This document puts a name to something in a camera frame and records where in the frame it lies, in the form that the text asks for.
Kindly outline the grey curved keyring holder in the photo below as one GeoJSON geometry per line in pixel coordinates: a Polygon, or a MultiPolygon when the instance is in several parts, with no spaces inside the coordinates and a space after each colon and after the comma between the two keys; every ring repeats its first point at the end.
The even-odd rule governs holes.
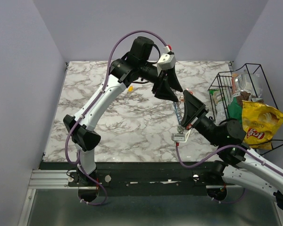
{"type": "Polygon", "coordinates": [[[177,119],[177,122],[178,122],[178,126],[177,126],[177,132],[179,134],[183,134],[183,131],[185,130],[185,128],[181,125],[181,121],[183,119],[183,116],[182,116],[182,110],[180,108],[180,104],[181,103],[184,103],[184,96],[181,95],[179,96],[178,98],[178,102],[173,102],[173,107],[174,107],[174,112],[175,112],[175,115],[176,115],[176,119],[177,119]]]}

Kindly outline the blue key tag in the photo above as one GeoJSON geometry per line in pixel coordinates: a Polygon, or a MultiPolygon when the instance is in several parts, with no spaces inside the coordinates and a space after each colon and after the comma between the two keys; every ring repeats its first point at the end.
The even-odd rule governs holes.
{"type": "Polygon", "coordinates": [[[173,102],[173,106],[174,106],[174,110],[175,110],[176,119],[177,119],[178,123],[180,123],[181,114],[180,114],[180,111],[178,110],[178,105],[177,105],[177,103],[173,102]]]}

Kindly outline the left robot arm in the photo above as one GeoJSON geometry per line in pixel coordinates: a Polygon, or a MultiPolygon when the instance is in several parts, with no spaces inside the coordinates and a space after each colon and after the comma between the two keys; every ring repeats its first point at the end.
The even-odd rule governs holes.
{"type": "Polygon", "coordinates": [[[79,181],[83,185],[96,182],[94,149],[101,136],[95,132],[95,127],[111,103],[131,84],[138,79],[145,80],[153,84],[151,92],[155,98],[179,101],[175,91],[182,92],[183,88],[175,73],[175,54],[171,46],[165,44],[158,61],[150,62],[153,48],[157,48],[153,40],[137,37],[127,53],[108,64],[105,80],[88,102],[73,116],[67,114],[64,117],[68,131],[66,143],[73,141],[77,148],[77,159],[73,164],[78,167],[79,181]]]}

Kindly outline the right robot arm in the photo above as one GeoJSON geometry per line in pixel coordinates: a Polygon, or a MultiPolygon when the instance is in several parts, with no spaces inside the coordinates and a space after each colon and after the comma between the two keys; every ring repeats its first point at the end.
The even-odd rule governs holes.
{"type": "Polygon", "coordinates": [[[204,180],[211,185],[234,184],[267,196],[283,210],[283,169],[266,160],[244,143],[246,132],[236,119],[216,125],[206,116],[203,102],[183,91],[184,115],[181,126],[195,129],[217,149],[205,159],[218,155],[204,180]]]}

